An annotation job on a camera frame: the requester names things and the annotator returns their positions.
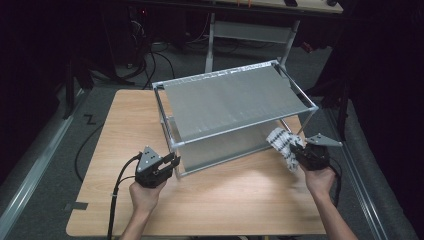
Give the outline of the grey tape piece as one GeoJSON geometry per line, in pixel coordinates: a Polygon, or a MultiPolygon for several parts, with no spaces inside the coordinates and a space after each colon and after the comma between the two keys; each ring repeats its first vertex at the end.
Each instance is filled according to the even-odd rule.
{"type": "Polygon", "coordinates": [[[88,207],[88,203],[85,202],[72,202],[67,203],[64,207],[64,211],[72,211],[72,210],[86,210],[88,207]]]}

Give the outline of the white-legged wooden desk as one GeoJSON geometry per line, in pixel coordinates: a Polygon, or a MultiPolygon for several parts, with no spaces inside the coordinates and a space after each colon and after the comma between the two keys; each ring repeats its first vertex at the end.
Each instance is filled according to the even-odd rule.
{"type": "MultiPolygon", "coordinates": [[[[231,1],[236,0],[212,0],[212,4],[216,5],[217,2],[230,3],[231,1]]],[[[265,10],[284,10],[286,13],[307,14],[308,16],[312,14],[324,14],[325,16],[335,14],[339,16],[344,11],[338,2],[334,7],[331,7],[327,5],[327,0],[296,1],[297,7],[286,6],[284,0],[252,0],[250,8],[248,7],[248,0],[240,0],[240,3],[246,5],[248,10],[252,10],[253,7],[263,7],[265,10]]],[[[215,38],[283,44],[285,48],[277,60],[284,66],[297,35],[299,25],[299,17],[292,20],[288,26],[271,26],[265,23],[247,23],[245,20],[216,20],[215,14],[211,13],[205,72],[213,70],[215,38]]]]}

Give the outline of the person's right hand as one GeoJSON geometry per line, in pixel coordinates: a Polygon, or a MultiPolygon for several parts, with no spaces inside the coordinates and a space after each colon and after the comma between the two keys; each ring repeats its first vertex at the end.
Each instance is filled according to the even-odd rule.
{"type": "Polygon", "coordinates": [[[313,197],[328,197],[335,180],[334,171],[327,167],[322,170],[307,170],[301,167],[305,174],[306,186],[313,197]]]}

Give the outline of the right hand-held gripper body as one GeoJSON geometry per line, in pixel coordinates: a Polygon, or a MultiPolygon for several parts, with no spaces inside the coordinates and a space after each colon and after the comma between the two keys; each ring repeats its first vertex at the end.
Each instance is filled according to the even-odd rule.
{"type": "Polygon", "coordinates": [[[329,147],[342,147],[340,141],[336,141],[321,133],[305,139],[306,145],[299,154],[297,161],[307,170],[322,170],[330,166],[329,147]]]}

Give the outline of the person's left hand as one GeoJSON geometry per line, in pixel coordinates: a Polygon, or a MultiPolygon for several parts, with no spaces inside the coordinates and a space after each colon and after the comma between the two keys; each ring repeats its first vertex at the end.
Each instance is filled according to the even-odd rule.
{"type": "Polygon", "coordinates": [[[129,187],[129,192],[133,204],[134,212],[137,214],[151,213],[157,206],[159,195],[165,182],[155,188],[144,188],[139,183],[134,182],[129,187]]]}

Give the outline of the black-and-white striped cloth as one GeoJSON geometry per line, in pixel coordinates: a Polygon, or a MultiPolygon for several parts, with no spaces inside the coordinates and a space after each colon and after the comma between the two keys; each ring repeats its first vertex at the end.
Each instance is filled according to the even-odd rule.
{"type": "Polygon", "coordinates": [[[301,137],[288,130],[277,127],[267,136],[266,141],[283,156],[288,170],[292,173],[296,172],[299,162],[291,147],[303,149],[304,142],[301,137]]]}

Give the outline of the metal floor rail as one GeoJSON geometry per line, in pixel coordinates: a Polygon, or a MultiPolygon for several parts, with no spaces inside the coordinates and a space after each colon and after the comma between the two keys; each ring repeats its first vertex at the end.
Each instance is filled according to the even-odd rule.
{"type": "Polygon", "coordinates": [[[336,129],[336,117],[332,110],[324,109],[324,114],[329,121],[331,130],[336,138],[342,143],[341,151],[345,159],[347,171],[353,185],[353,189],[356,193],[361,209],[364,213],[368,226],[370,227],[371,233],[374,240],[389,240],[387,232],[381,222],[381,219],[377,213],[376,206],[372,200],[364,181],[361,178],[359,170],[354,162],[353,155],[350,151],[349,145],[346,141],[342,141],[340,134],[336,129]]]}
{"type": "Polygon", "coordinates": [[[65,138],[74,113],[80,110],[90,93],[90,90],[77,91],[74,109],[67,118],[66,103],[59,105],[57,112],[0,186],[0,240],[6,240],[12,231],[65,138]]]}

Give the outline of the black stand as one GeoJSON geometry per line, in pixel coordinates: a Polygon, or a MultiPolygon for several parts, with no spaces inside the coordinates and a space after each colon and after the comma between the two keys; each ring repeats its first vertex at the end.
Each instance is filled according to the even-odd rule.
{"type": "Polygon", "coordinates": [[[121,85],[133,85],[127,77],[119,77],[111,70],[101,67],[99,64],[87,59],[72,56],[66,65],[65,78],[65,113],[63,118],[68,119],[76,111],[76,98],[74,80],[77,80],[82,90],[91,91],[94,87],[94,75],[92,71],[99,72],[107,79],[121,85]]]}
{"type": "Polygon", "coordinates": [[[323,108],[336,108],[338,115],[336,118],[336,129],[339,137],[345,141],[345,124],[348,117],[348,100],[350,91],[350,81],[347,78],[333,78],[322,80],[311,88],[305,90],[307,96],[321,97],[323,108]]]}

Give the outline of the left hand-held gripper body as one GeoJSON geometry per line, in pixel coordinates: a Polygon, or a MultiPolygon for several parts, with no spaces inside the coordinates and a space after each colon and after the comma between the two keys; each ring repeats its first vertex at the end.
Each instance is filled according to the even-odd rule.
{"type": "Polygon", "coordinates": [[[167,172],[160,169],[163,163],[163,158],[146,146],[136,167],[135,181],[144,188],[156,188],[167,177],[167,172]]]}

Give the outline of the grey two-tier shelf rack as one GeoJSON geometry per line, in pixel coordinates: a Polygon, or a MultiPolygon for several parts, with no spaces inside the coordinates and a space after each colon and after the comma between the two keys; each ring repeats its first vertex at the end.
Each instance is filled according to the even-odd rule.
{"type": "Polygon", "coordinates": [[[266,150],[275,128],[318,110],[276,60],[155,82],[153,90],[168,148],[181,157],[179,177],[266,150]]]}

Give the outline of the dark computer tower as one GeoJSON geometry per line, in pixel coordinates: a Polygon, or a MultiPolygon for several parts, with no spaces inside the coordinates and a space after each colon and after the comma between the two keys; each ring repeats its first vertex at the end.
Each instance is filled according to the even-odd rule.
{"type": "Polygon", "coordinates": [[[144,55],[150,49],[151,18],[146,7],[130,6],[128,8],[130,33],[134,42],[135,60],[137,66],[142,65],[144,55]]]}

